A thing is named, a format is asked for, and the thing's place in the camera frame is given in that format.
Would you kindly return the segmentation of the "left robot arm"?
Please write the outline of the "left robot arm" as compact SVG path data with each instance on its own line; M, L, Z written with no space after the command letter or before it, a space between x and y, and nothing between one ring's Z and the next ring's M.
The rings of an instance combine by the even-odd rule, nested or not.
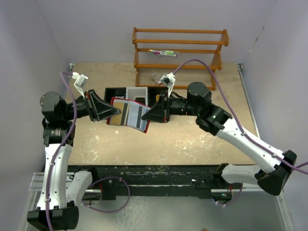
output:
M86 189L99 184L95 170L83 170L74 173L72 182L67 185L76 120L88 116L97 122L121 111L102 100L94 90L71 103L56 92L47 92L41 97L40 105L44 116L45 170L38 203L35 210L28 212L27 221L40 231L73 230Z

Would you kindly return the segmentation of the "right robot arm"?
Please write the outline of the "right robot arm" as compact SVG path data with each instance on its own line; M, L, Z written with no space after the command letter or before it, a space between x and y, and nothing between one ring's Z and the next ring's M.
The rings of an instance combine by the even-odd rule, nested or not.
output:
M247 183L258 185L271 195L280 195L297 155L291 150L277 149L241 128L230 113L212 103L211 96L212 92L201 82L188 85L186 98L168 97L167 92L161 92L158 101L142 118L164 123L171 115L195 116L200 129L230 143L255 162L242 166L221 164L214 176L217 187Z

